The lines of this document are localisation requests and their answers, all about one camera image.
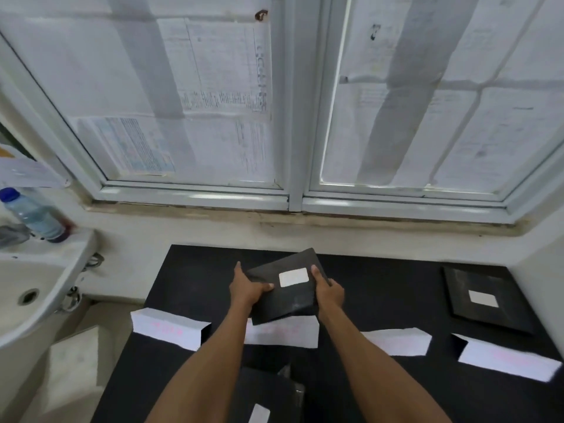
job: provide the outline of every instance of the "bottle cap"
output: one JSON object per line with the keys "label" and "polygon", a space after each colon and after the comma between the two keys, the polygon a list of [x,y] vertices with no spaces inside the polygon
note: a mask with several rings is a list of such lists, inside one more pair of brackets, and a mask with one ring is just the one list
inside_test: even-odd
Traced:
{"label": "bottle cap", "polygon": [[0,190],[0,201],[4,203],[8,203],[13,200],[16,200],[18,197],[20,197],[20,192],[15,188],[8,187],[8,188],[2,188]]}

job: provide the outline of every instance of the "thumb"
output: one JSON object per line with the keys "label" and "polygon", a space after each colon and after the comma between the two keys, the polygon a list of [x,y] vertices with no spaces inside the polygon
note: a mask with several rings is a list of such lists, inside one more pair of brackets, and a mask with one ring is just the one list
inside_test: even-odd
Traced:
{"label": "thumb", "polygon": [[262,287],[263,292],[268,292],[268,291],[272,291],[274,289],[274,284],[262,283],[261,287]]}
{"label": "thumb", "polygon": [[324,288],[326,286],[329,286],[329,284],[327,283],[327,281],[325,280],[325,278],[323,277],[323,275],[321,274],[321,272],[319,271],[319,269],[315,264],[311,266],[311,274],[314,275],[315,283],[317,284],[318,288],[319,287]]}

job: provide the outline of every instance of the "black countertop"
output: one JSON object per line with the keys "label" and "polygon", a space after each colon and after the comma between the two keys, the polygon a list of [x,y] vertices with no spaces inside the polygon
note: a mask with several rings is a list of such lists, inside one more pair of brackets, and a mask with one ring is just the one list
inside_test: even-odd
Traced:
{"label": "black countertop", "polygon": [[[233,267],[260,266],[285,252],[173,245],[146,307],[209,321],[215,330],[229,308]],[[329,277],[345,289],[344,309],[361,331],[417,327],[433,336],[427,356],[398,361],[443,407],[453,422],[564,421],[564,370],[550,383],[457,362],[451,333],[562,360],[533,315],[535,335],[455,318],[442,265],[513,279],[504,267],[319,255]],[[161,391],[192,352],[132,333],[117,362],[93,423],[142,423]],[[317,349],[245,345],[242,364],[278,371],[306,386],[305,422],[362,422],[345,372],[321,326]]]}

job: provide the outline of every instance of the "water bottle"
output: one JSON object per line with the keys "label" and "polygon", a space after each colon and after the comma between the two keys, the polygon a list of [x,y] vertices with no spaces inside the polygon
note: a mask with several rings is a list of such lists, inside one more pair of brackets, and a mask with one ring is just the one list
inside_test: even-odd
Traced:
{"label": "water bottle", "polygon": [[20,194],[19,191],[3,188],[0,190],[0,201],[31,231],[48,241],[59,243],[69,237],[69,230],[51,214],[47,206]]}

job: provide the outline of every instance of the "sink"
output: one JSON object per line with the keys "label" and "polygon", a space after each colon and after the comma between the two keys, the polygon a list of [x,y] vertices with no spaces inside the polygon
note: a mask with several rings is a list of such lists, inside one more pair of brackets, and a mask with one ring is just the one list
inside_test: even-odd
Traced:
{"label": "sink", "polygon": [[60,307],[97,247],[93,230],[77,228],[60,244],[32,239],[0,249],[0,348]]}

